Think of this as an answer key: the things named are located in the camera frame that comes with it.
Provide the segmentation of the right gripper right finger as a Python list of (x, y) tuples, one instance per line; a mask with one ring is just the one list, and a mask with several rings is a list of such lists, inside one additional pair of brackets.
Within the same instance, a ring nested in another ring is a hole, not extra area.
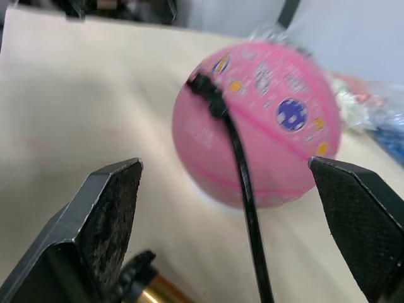
[(368, 302), (403, 302), (403, 200), (375, 172), (312, 157), (331, 235)]

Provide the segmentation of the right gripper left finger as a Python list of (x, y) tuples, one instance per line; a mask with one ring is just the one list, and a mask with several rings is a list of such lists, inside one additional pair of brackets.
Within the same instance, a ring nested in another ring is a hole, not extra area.
[(1, 302), (103, 302), (128, 249), (142, 170), (131, 158), (92, 172), (1, 285)]

